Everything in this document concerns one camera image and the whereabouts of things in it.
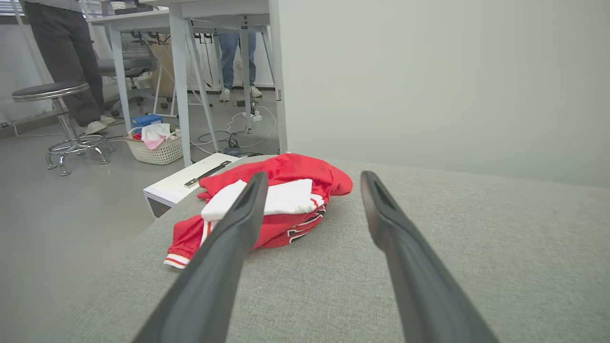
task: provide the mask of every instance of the white plastic basket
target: white plastic basket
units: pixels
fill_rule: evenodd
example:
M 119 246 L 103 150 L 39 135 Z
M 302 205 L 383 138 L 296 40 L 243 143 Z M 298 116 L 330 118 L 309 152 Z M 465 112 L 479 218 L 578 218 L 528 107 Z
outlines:
M 170 164 L 182 157 L 182 140 L 178 139 L 178 137 L 180 137 L 178 135 L 179 130 L 172 132 L 157 148 L 150 150 L 146 147 L 144 141 L 133 139 L 132 133 L 136 129 L 141 128 L 133 128 L 123 137 L 136 160 L 144 163 L 162 165 Z M 176 138 L 168 140 L 173 135 L 175 135 Z

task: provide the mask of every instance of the blue box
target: blue box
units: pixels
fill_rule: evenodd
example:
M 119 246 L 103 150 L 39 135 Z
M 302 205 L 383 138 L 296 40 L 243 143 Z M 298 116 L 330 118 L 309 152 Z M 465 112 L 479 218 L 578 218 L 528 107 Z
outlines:
M 150 124 L 163 123 L 163 117 L 156 114 L 144 115 L 142 117 L 131 118 L 131 128 L 137 128 L 139 126 L 147 126 Z M 134 134 L 142 131 L 142 129 L 134 130 Z

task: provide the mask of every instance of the white box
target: white box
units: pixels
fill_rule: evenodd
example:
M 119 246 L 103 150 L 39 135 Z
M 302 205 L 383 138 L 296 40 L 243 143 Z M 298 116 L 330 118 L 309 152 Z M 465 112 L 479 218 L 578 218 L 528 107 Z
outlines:
M 215 153 L 144 188 L 144 198 L 146 199 L 146 204 L 152 215 L 155 216 L 155 218 L 161 217 L 161 215 L 169 211 L 170 208 L 174 207 L 188 194 L 191 194 L 197 189 L 201 190 L 198 182 L 191 187 L 185 186 L 185 183 L 192 179 L 199 178 L 201 175 L 220 166 L 226 161 L 235 162 L 239 159 L 239 157 Z

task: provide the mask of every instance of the blue jeans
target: blue jeans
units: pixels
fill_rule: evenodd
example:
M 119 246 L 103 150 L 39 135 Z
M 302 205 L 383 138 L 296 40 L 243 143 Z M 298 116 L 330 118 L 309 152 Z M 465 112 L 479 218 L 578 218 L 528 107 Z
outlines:
M 237 45 L 239 44 L 239 34 L 219 34 L 218 43 L 222 52 L 220 62 L 223 66 L 224 87 L 231 89 L 233 88 L 233 61 L 235 60 Z M 256 50 L 255 32 L 249 32 L 248 34 L 248 50 L 250 85 L 254 85 L 254 80 L 256 79 L 256 66 L 254 65 L 254 51 Z

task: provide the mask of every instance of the red clothing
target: red clothing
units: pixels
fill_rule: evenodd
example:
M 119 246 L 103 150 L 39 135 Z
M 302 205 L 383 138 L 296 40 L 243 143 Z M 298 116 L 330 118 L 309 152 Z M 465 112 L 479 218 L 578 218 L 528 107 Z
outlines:
M 330 196 L 349 194 L 353 186 L 347 174 L 325 161 L 297 154 L 283 154 L 204 178 L 199 181 L 199 185 L 207 192 L 198 196 L 200 199 L 209 200 L 225 186 L 240 179 L 249 181 L 252 175 L 258 172 L 267 173 L 269 186 L 297 179 L 311 179 L 312 194 L 321 196 L 323 204 L 311 213 L 266 215 L 254 249 L 281 247 L 307 234 L 322 220 Z M 209 228 L 210 223 L 205 222 L 200 215 L 177 223 L 174 226 L 174 241 L 168 250 L 169 255 L 165 263 L 184 268 L 199 249 L 201 242 L 209 235 Z

